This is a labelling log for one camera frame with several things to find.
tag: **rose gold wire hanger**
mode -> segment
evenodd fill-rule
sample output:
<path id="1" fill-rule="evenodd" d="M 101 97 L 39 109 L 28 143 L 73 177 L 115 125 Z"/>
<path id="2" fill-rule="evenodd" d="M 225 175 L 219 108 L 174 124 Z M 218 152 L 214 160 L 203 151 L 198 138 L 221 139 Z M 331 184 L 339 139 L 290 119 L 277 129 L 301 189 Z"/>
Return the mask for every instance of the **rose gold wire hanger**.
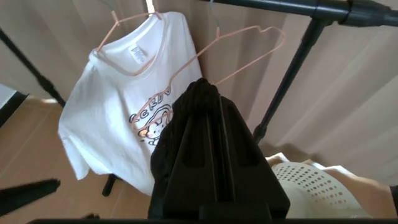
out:
<path id="1" fill-rule="evenodd" d="M 112 28 L 109 30 L 109 32 L 106 34 L 105 38 L 99 44 L 98 48 L 96 49 L 97 52 L 99 52 L 102 49 L 102 47 L 104 46 L 104 44 L 107 41 L 107 39 L 109 38 L 109 36 L 112 34 L 112 32 L 115 30 L 115 28 L 117 26 L 120 26 L 121 22 L 126 22 L 126 21 L 129 21 L 131 19 L 136 19 L 136 18 L 142 17 L 142 16 L 149 16 L 149 15 L 152 15 L 152 14 L 155 14 L 159 20 L 162 20 L 162 16 L 158 12 L 141 13 L 141 14 L 138 14 L 138 15 L 135 15 L 135 16 L 131 16 L 131 17 L 128 17 L 128 18 L 125 18 L 125 19 L 121 19 L 121 20 L 118 19 L 115 11 L 111 11 L 111 14 L 112 14 L 112 17 L 114 19 L 114 24 L 113 24 Z M 140 74 L 144 69 L 146 69 L 154 61 L 154 59 L 155 59 L 155 56 L 153 56 L 143 67 L 141 67 L 133 75 Z"/>
<path id="2" fill-rule="evenodd" d="M 196 58 L 198 58 L 201 54 L 203 54 L 207 49 L 209 49 L 212 45 L 214 45 L 214 44 L 217 43 L 218 41 L 220 41 L 220 40 L 222 40 L 222 39 L 225 39 L 225 38 L 227 38 L 227 37 L 231 37 L 232 35 L 236 35 L 236 34 L 239 34 L 239 33 L 244 32 L 244 31 L 253 30 L 253 29 L 257 29 L 258 32 L 259 32 L 260 34 L 261 34 L 261 33 L 264 33 L 264 32 L 267 32 L 267 31 L 269 31 L 269 30 L 271 30 L 271 29 L 274 29 L 274 30 L 277 30 L 278 32 L 280 32 L 280 34 L 281 34 L 281 36 L 282 36 L 281 42 L 280 42 L 276 47 L 274 47 L 272 50 L 266 52 L 265 54 L 263 54 L 263 55 L 261 55 L 260 57 L 254 59 L 253 61 L 247 63 L 246 65 L 244 65 L 243 67 L 239 68 L 238 70 L 236 70 L 236 71 L 233 72 L 232 74 L 228 75 L 227 77 L 221 79 L 220 81 L 218 81 L 218 82 L 216 82 L 216 83 L 212 83 L 212 84 L 214 84 L 214 85 L 219 85 L 220 83 L 225 82 L 227 79 L 233 77 L 233 76 L 236 75 L 238 72 L 240 72 L 240 71 L 244 70 L 245 68 L 249 67 L 250 65 L 252 65 L 252 64 L 254 64 L 254 63 L 256 63 L 256 62 L 258 62 L 259 60 L 261 60 L 261 59 L 264 58 L 265 56 L 267 56 L 267 55 L 269 55 L 269 54 L 275 52 L 275 51 L 278 50 L 278 49 L 284 44 L 284 42 L 285 42 L 285 33 L 284 33 L 281 29 L 279 29 L 279 28 L 277 28 L 277 27 L 268 27 L 268 28 L 266 28 L 266 29 L 261 29 L 260 26 L 250 26 L 250 27 L 246 27 L 246 28 L 243 28 L 243 29 L 240 29 L 240 30 L 237 30 L 237 31 L 234 31 L 234 32 L 230 32 L 230 33 L 228 33 L 228 34 L 224 34 L 224 35 L 221 35 L 221 36 L 220 36 L 220 24 L 219 24 L 218 20 L 216 20 L 216 21 L 217 21 L 216 38 L 215 38 L 210 44 L 208 44 L 205 48 L 203 48 L 199 53 L 197 53 L 195 56 L 193 56 L 185 65 L 183 65 L 180 69 L 178 69 L 178 70 L 171 76 L 171 78 L 170 78 L 170 80 L 169 80 L 169 85 L 167 86 L 167 88 L 166 88 L 164 91 L 162 91 L 162 92 L 160 92 L 160 93 L 157 93 L 157 94 L 155 94 L 154 96 L 152 96 L 151 98 L 149 98 L 149 100 L 147 101 L 147 103 L 138 111 L 137 115 L 135 115 L 135 117 L 132 119 L 132 121 L 131 121 L 131 127 L 133 128 L 133 130 L 142 131 L 143 129 L 148 128 L 150 125 L 156 123 L 158 120 L 160 120 L 160 119 L 164 118 L 165 116 L 168 116 L 168 115 L 170 115 L 170 114 L 172 113 L 172 111 L 170 111 L 169 113 L 164 114 L 163 116 L 161 116 L 161 117 L 159 117 L 159 118 L 153 120 L 153 121 L 150 122 L 149 124 L 146 124 L 146 125 L 145 125 L 144 127 L 142 127 L 142 128 L 136 128 L 136 126 L 135 126 L 135 123 L 136 123 L 138 117 L 140 117 L 141 113 L 142 113 L 142 112 L 144 111 L 144 109 L 149 105 L 149 103 L 150 103 L 154 98 L 156 98 L 157 96 L 163 95 L 163 94 L 166 93 L 169 89 L 171 89 L 171 84 L 172 84 L 173 79 L 174 79 L 184 68 L 186 68 L 190 63 L 192 63 Z"/>

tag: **beige curtain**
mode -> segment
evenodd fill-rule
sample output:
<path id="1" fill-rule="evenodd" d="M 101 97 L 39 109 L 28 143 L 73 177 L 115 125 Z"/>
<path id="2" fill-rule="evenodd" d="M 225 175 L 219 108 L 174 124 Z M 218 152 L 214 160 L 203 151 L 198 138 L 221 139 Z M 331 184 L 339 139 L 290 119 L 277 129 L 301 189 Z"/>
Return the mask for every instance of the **beige curtain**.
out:
<path id="1" fill-rule="evenodd" d="M 379 1 L 398 9 L 398 1 Z M 146 10 L 144 1 L 7 0 L 0 3 L 0 26 L 67 99 L 96 47 L 120 17 Z M 216 21 L 208 3 L 199 0 L 154 0 L 155 10 L 185 14 L 197 51 L 215 36 Z M 243 27 L 276 26 L 285 45 L 218 86 L 232 99 L 251 130 L 260 122 L 310 18 L 245 7 L 214 4 L 221 33 Z M 118 29 L 113 39 L 142 21 Z M 398 29 L 352 28 L 336 24 L 321 35 L 280 108 L 261 146 L 293 148 L 325 166 L 343 165 L 358 175 L 398 184 Z M 216 82 L 275 47 L 279 34 L 250 31 L 214 45 L 200 57 L 205 77 Z M 25 68 L 0 45 L 0 82 L 48 97 Z"/>

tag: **shirt tag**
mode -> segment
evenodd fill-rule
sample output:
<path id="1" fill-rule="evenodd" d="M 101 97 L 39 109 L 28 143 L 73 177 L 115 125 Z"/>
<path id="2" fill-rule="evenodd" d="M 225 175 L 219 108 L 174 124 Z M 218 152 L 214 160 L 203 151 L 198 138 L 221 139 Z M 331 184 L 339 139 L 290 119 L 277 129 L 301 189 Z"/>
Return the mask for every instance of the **shirt tag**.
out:
<path id="1" fill-rule="evenodd" d="M 142 64 L 147 60 L 147 56 L 137 44 L 132 44 L 129 48 L 131 56 L 138 64 Z"/>

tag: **brown floor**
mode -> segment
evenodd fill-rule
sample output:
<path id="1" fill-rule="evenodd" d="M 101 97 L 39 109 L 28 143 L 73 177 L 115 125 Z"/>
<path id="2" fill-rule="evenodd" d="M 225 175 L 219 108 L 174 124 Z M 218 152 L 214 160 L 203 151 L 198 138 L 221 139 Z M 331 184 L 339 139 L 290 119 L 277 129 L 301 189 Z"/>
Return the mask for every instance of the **brown floor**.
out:
<path id="1" fill-rule="evenodd" d="M 0 128 L 0 189 L 38 180 L 61 180 L 58 190 L 0 218 L 27 223 L 37 218 L 146 218 L 150 197 L 117 180 L 111 195 L 102 196 L 106 175 L 90 173 L 77 181 L 58 138 L 61 108 L 25 100 Z"/>

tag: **graphic print on shirt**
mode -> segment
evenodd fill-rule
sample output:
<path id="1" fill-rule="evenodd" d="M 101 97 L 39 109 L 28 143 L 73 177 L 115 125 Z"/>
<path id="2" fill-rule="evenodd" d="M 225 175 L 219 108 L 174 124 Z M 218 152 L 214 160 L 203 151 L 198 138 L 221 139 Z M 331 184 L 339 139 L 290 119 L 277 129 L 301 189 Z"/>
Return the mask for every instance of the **graphic print on shirt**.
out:
<path id="1" fill-rule="evenodd" d="M 156 96 L 144 109 L 140 115 L 140 117 L 136 120 L 136 122 L 141 120 L 146 120 L 147 124 L 153 122 L 153 120 L 160 118 L 164 115 L 162 119 L 159 119 L 154 124 L 146 127 L 145 129 L 138 132 L 138 136 L 142 137 L 141 142 L 146 142 L 151 146 L 156 146 L 157 141 L 160 138 L 160 133 L 166 127 L 166 125 L 170 122 L 172 118 L 172 106 L 170 104 L 162 104 L 165 96 L 170 95 L 170 90 L 167 90 L 163 95 Z M 132 125 L 133 119 L 137 116 L 137 114 L 132 114 L 129 118 L 129 122 Z"/>

